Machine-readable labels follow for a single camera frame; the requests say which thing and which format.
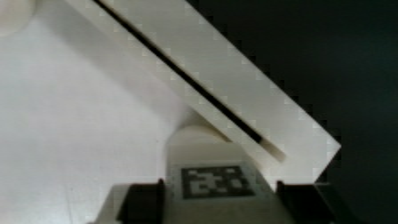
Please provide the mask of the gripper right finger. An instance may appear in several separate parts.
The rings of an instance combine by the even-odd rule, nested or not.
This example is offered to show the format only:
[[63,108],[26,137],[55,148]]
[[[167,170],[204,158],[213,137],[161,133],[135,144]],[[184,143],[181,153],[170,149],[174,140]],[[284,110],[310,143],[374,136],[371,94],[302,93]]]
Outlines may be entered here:
[[286,184],[275,190],[296,224],[350,224],[350,212],[328,183]]

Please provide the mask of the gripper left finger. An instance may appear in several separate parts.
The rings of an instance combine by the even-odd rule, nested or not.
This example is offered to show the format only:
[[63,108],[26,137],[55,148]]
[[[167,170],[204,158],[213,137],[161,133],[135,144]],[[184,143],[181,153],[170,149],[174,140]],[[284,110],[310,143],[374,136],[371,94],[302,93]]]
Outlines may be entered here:
[[163,224],[165,183],[113,185],[94,224]]

